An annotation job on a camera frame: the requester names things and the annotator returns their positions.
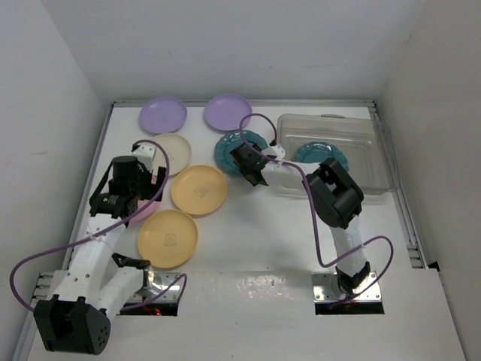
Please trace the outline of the teal scalloped plate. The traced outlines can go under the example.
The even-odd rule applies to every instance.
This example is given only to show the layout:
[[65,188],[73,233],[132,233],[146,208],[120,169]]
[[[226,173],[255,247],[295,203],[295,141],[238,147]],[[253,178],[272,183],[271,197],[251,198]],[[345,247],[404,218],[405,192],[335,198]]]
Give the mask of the teal scalloped plate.
[[[265,150],[269,147],[266,140],[257,133],[246,130],[244,131],[244,136],[250,145],[256,145],[260,150]],[[239,131],[229,132],[217,141],[214,148],[214,160],[219,170],[232,177],[241,176],[230,152],[242,144],[243,141]]]
[[333,144],[324,141],[312,141],[300,146],[293,157],[294,162],[321,163],[327,158],[336,159],[342,167],[349,171],[349,162],[343,152]]

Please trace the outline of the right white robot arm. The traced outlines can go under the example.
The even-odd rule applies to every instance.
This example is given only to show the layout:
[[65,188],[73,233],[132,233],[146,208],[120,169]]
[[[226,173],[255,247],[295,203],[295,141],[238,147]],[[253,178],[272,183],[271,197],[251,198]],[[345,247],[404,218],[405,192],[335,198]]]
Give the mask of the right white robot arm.
[[[371,271],[358,233],[364,193],[333,157],[319,164],[301,164],[279,158],[279,147],[271,150],[273,153],[267,155],[257,147],[242,144],[230,154],[239,172],[254,187],[284,188],[307,195],[318,263],[323,268],[334,266],[340,291],[352,296]],[[331,231],[337,257],[330,262],[322,260],[318,220]]]

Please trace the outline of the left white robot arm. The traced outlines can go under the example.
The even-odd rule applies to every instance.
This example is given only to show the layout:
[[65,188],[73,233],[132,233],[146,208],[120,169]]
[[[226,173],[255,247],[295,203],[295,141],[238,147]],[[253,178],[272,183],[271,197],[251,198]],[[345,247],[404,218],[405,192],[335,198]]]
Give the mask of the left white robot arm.
[[49,352],[99,355],[111,323],[128,298],[146,284],[148,261],[130,259],[114,248],[140,200],[158,200],[165,170],[153,170],[155,150],[138,149],[113,158],[89,199],[86,243],[52,295],[34,309],[34,319]]

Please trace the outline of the clear plastic bin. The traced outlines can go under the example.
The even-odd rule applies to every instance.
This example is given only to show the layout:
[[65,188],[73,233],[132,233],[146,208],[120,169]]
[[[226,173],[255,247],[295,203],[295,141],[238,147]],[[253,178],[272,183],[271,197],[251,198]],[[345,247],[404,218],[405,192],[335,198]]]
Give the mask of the clear plastic bin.
[[312,141],[338,147],[349,162],[349,175],[367,196],[380,196],[399,186],[389,127],[375,120],[284,114],[277,122],[277,142],[286,159]]

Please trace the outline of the cream plate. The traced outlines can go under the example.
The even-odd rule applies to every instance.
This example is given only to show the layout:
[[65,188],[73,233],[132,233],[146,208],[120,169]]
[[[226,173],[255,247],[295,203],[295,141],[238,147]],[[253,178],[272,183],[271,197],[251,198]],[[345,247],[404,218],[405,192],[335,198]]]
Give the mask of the cream plate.
[[170,164],[169,175],[173,176],[184,170],[192,155],[190,143],[177,133],[164,133],[152,138],[167,153]]

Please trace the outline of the pink plate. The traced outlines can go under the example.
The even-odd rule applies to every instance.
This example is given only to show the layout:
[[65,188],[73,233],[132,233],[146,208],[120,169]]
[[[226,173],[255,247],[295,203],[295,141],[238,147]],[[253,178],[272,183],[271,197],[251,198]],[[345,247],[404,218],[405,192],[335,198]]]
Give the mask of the pink plate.
[[[148,203],[149,200],[151,200],[151,198],[156,194],[156,191],[158,188],[159,187],[157,185],[157,178],[155,175],[153,175],[151,177],[150,183],[146,185],[146,188],[141,193],[141,197],[138,200],[138,209],[145,206],[145,204]],[[155,198],[155,200],[148,207],[146,207],[142,212],[136,213],[136,215],[133,218],[131,218],[130,222],[137,223],[148,218],[151,214],[153,214],[157,210],[161,200],[162,200],[161,196]]]

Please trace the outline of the far yellow plate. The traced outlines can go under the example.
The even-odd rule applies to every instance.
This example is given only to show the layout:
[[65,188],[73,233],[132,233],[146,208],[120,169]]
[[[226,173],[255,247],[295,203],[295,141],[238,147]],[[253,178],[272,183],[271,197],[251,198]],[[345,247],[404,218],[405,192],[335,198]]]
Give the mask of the far yellow plate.
[[173,203],[181,211],[195,216],[216,211],[227,195],[227,178],[209,165],[194,165],[182,170],[171,185]]

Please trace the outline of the yellow plate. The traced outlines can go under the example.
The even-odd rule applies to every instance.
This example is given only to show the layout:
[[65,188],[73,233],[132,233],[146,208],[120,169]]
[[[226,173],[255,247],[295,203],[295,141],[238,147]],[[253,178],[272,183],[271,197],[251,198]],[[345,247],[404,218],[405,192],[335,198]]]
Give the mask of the yellow plate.
[[138,232],[138,252],[156,268],[176,268],[189,260],[198,244],[195,221],[179,210],[160,211]]
[[182,170],[171,185],[173,203],[181,211],[195,216],[216,211],[227,195],[227,178],[209,165],[194,165]]

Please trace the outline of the left purple plate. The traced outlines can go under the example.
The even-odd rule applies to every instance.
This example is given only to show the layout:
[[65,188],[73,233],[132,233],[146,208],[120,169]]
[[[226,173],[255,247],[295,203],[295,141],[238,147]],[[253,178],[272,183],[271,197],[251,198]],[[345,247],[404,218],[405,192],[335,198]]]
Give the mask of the left purple plate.
[[154,135],[176,132],[181,129],[187,118],[187,108],[176,97],[152,99],[142,107],[138,122],[140,127]]

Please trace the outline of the purple plate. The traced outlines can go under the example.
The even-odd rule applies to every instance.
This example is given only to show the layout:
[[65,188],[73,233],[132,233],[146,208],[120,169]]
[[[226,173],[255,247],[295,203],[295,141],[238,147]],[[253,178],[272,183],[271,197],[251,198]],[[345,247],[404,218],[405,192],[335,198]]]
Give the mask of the purple plate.
[[140,127],[154,135],[176,132],[181,129],[187,118],[187,108],[176,97],[152,99],[142,107],[138,122]]
[[240,121],[252,112],[251,104],[238,94],[222,94],[212,98],[204,108],[205,122],[220,132],[238,129]]

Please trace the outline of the right purple plate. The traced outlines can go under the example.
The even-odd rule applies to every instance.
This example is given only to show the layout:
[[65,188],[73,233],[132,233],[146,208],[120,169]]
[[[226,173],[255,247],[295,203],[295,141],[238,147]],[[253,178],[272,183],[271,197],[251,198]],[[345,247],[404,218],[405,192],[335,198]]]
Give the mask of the right purple plate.
[[212,98],[204,108],[205,122],[220,132],[238,129],[240,121],[252,112],[251,104],[238,94],[222,94]]

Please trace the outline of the near yellow plate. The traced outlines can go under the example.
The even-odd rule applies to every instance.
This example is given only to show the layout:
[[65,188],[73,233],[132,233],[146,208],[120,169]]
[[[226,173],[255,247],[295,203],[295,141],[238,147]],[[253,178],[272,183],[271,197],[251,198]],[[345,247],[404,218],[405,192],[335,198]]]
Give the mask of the near yellow plate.
[[195,221],[179,210],[160,211],[138,232],[138,252],[156,268],[176,268],[189,260],[198,244]]

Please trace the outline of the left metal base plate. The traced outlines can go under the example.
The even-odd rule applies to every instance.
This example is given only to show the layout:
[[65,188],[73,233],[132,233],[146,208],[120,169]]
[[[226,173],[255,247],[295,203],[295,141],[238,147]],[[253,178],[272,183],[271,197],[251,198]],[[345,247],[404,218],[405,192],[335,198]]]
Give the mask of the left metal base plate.
[[179,299],[184,283],[181,273],[150,269],[145,275],[146,284],[128,299],[126,306],[141,302],[175,303]]

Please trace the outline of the metal base plate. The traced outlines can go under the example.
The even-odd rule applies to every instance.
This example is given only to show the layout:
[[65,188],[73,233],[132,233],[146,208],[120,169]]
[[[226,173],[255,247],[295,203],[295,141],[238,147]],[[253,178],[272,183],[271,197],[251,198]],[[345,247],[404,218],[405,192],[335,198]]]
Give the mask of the metal base plate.
[[382,301],[381,289],[377,281],[377,274],[371,272],[349,295],[343,291],[337,282],[336,272],[322,272],[312,274],[313,298],[316,304],[330,304],[340,302],[347,297],[354,302],[375,303]]
[[181,273],[150,269],[145,275],[146,284],[128,299],[126,306],[141,302],[175,303],[179,299],[184,283]]

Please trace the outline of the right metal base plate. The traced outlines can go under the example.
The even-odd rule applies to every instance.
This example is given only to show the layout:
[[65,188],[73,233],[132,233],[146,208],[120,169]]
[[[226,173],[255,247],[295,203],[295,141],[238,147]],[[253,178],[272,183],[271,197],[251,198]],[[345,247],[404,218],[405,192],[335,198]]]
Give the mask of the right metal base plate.
[[349,295],[343,291],[337,282],[336,272],[322,272],[312,274],[313,298],[316,304],[330,304],[340,302],[347,297],[354,302],[375,303],[382,301],[381,289],[377,281],[377,274],[371,272]]

